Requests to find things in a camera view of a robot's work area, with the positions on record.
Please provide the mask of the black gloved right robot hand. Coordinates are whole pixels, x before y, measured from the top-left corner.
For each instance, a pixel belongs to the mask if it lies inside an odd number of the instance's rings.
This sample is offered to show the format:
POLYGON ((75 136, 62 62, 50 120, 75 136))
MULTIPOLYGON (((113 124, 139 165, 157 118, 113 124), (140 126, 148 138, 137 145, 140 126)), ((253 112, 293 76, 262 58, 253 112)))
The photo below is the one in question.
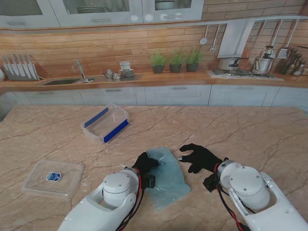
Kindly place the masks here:
POLYGON ((223 161, 215 156, 207 148, 196 145, 196 144, 187 144, 180 147, 181 152, 192 151, 189 155, 182 155, 179 157, 179 161, 183 163, 190 163, 188 173, 198 173, 202 169, 208 170, 212 173, 215 171, 215 166, 221 164, 223 161))

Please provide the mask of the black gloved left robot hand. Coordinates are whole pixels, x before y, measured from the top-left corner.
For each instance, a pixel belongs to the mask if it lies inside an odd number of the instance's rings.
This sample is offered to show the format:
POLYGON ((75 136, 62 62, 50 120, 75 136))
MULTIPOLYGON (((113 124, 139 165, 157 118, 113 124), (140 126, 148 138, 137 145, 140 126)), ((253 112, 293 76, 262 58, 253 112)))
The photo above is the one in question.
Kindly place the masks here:
POLYGON ((159 166, 159 162, 156 159, 150 158, 146 152, 138 156, 135 164, 132 168, 137 169, 142 175, 148 173, 152 168, 159 166))

